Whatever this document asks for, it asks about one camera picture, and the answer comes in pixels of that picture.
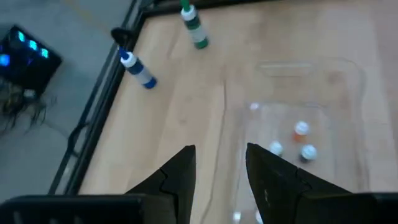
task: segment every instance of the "green bottle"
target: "green bottle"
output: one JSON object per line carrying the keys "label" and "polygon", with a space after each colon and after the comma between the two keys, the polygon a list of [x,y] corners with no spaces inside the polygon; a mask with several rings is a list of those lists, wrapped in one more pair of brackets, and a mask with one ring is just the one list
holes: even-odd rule
{"label": "green bottle", "polygon": [[205,48],[209,44],[209,41],[206,32],[200,24],[199,15],[195,6],[189,4],[188,0],[181,0],[181,5],[181,16],[188,28],[193,44],[197,49]]}

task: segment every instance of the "black metal frame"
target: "black metal frame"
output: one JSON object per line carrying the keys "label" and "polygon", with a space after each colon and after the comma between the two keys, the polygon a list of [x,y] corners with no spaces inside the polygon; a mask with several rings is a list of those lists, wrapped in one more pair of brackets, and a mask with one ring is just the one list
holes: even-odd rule
{"label": "black metal frame", "polygon": [[[195,7],[197,9],[209,9],[214,7],[230,6],[235,4],[244,4],[244,3],[261,2],[261,1],[277,1],[277,0],[218,0],[218,1],[204,0],[196,2]],[[126,23],[126,19],[130,16],[134,3],[135,0],[132,0],[130,10],[126,15],[124,23]],[[133,50],[138,40],[141,29],[147,18],[179,13],[181,10],[181,7],[177,5],[165,6],[165,7],[156,7],[156,5],[157,1],[155,0],[152,5],[139,9],[135,23],[131,27],[131,33],[129,34],[128,40],[126,40],[124,43],[118,43],[119,45],[122,45],[126,49]],[[109,56],[107,58],[106,65],[104,65],[105,70],[107,69],[107,63],[109,64],[108,59]],[[109,111],[111,110],[113,100],[116,96],[116,93],[118,92],[119,86],[121,84],[124,75],[125,69],[119,62],[118,58],[113,60],[111,67],[112,69],[110,70],[110,75],[108,75],[108,79],[106,81],[104,89],[96,105],[95,112],[93,114],[93,119],[91,120],[90,123],[86,122],[88,113],[94,102],[94,98],[97,94],[101,82],[96,83],[93,92],[86,104],[85,110],[83,111],[83,114],[79,120],[78,126],[76,127],[74,132],[72,132],[69,138],[68,149],[64,155],[64,158],[58,169],[58,172],[54,178],[49,194],[55,194],[55,191],[61,181],[64,170],[67,166],[67,162],[75,152],[74,148],[77,141],[77,137],[80,134],[81,129],[84,128],[85,126],[88,126],[89,128],[87,131],[86,139],[83,143],[82,150],[80,151],[80,153],[78,153],[77,156],[78,160],[74,166],[70,180],[68,181],[67,186],[65,188],[64,194],[75,195],[78,194],[79,192],[81,184],[83,183],[83,180],[85,178],[86,171],[90,164],[91,158],[93,157],[96,145],[100,139],[101,132],[105,125]]]}

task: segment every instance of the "clear plastic bin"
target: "clear plastic bin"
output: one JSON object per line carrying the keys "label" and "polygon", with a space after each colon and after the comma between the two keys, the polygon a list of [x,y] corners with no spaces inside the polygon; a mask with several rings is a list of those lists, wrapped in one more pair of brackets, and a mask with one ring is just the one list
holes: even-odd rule
{"label": "clear plastic bin", "polygon": [[[283,159],[346,190],[366,190],[363,71],[342,58],[323,58],[259,62],[253,72],[250,78],[237,73],[226,79],[215,178],[201,222],[259,223],[245,165],[248,142],[267,149],[277,140],[284,147]],[[314,161],[300,160],[303,144],[293,140],[297,121],[310,125],[306,142],[318,149]]]}

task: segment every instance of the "blue and white bottle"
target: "blue and white bottle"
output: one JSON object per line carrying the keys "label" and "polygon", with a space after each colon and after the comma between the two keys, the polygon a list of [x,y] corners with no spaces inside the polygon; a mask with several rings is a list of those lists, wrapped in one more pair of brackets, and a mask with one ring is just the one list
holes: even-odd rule
{"label": "blue and white bottle", "polygon": [[137,78],[139,83],[147,89],[156,86],[156,78],[146,69],[142,62],[134,56],[131,52],[119,48],[120,62],[124,65],[127,71]]}

